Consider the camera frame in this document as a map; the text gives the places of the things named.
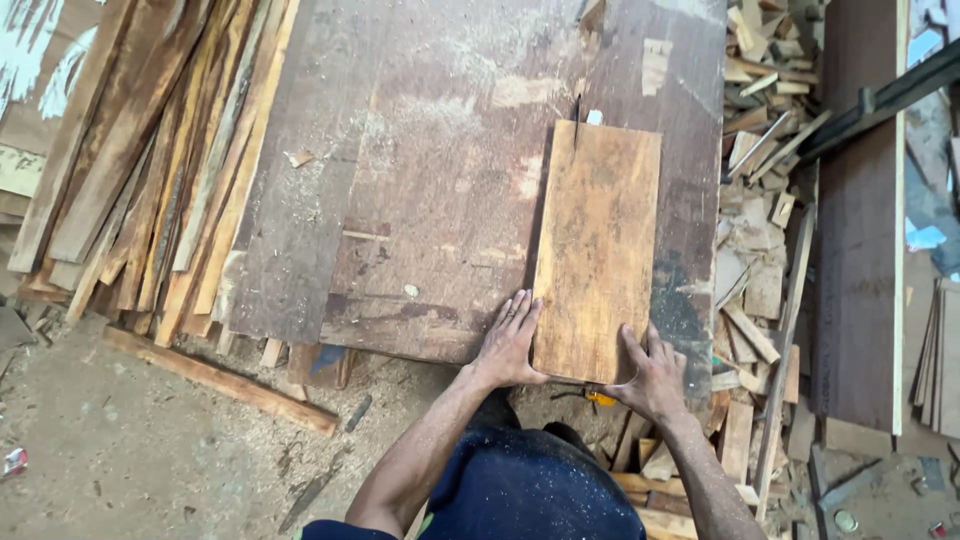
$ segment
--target hand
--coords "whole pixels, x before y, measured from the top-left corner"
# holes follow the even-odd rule
[[[550,378],[527,361],[534,329],[540,320],[543,300],[520,290],[508,300],[483,340],[480,354],[470,363],[476,375],[491,389],[515,384],[543,384]]]
[[[627,344],[630,359],[636,366],[636,375],[626,384],[596,384],[593,390],[616,398],[657,426],[686,414],[686,356],[677,353],[673,350],[673,345],[661,340],[652,322],[647,327],[649,354],[636,343],[634,331],[629,326],[623,325],[620,333]]]

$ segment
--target workbench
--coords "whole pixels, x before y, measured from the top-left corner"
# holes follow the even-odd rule
[[[689,359],[687,397],[708,399],[726,5],[582,15],[579,0],[301,0],[230,329],[470,361],[532,286],[553,125],[582,95],[604,125],[662,134],[651,320]]]

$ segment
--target person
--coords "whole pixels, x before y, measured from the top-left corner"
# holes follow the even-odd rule
[[[529,290],[508,300],[477,358],[373,467],[344,522],[312,522],[300,537],[404,538],[426,503],[421,540],[646,538],[626,495],[573,429],[521,430],[511,409],[486,406],[504,395],[497,389],[547,382],[528,362],[542,310]],[[686,357],[653,323],[646,351],[629,326],[620,333],[636,376],[594,389],[657,426],[701,540],[765,540],[684,404]]]

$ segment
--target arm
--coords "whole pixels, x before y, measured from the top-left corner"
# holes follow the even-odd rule
[[[686,356],[662,341],[653,323],[647,329],[649,355],[636,343],[630,327],[624,325],[621,333],[636,365],[636,376],[626,384],[600,385],[596,390],[653,422],[663,434],[680,470],[697,535],[701,540],[766,540],[707,444],[700,422],[684,405]]]
[[[543,308],[532,296],[519,291],[504,304],[477,358],[373,467],[347,510],[346,523],[402,538],[483,400],[497,387],[547,381],[527,361]]]

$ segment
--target left hand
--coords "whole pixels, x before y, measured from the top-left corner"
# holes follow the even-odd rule
[[[515,384],[543,384],[550,378],[530,366],[527,356],[534,329],[543,311],[543,299],[520,290],[508,300],[483,340],[480,354],[470,366],[490,388]]]

